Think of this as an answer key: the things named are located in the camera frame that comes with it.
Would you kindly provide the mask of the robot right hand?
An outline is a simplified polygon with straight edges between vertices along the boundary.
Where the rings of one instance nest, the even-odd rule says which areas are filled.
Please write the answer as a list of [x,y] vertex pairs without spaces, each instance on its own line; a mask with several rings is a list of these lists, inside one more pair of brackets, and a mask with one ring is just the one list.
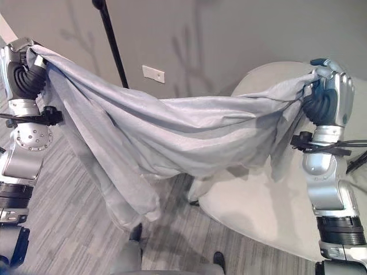
[[344,68],[329,58],[316,58],[310,64],[316,67],[314,73],[318,80],[313,82],[311,94],[304,98],[304,114],[317,126],[344,128],[353,108],[352,78]]

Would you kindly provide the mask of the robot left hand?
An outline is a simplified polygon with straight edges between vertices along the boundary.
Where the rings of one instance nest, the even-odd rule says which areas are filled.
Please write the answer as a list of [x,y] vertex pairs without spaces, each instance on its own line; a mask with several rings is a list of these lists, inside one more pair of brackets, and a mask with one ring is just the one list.
[[26,59],[28,49],[37,44],[24,37],[1,48],[1,76],[7,100],[35,100],[44,89],[47,60],[36,55],[31,64]]

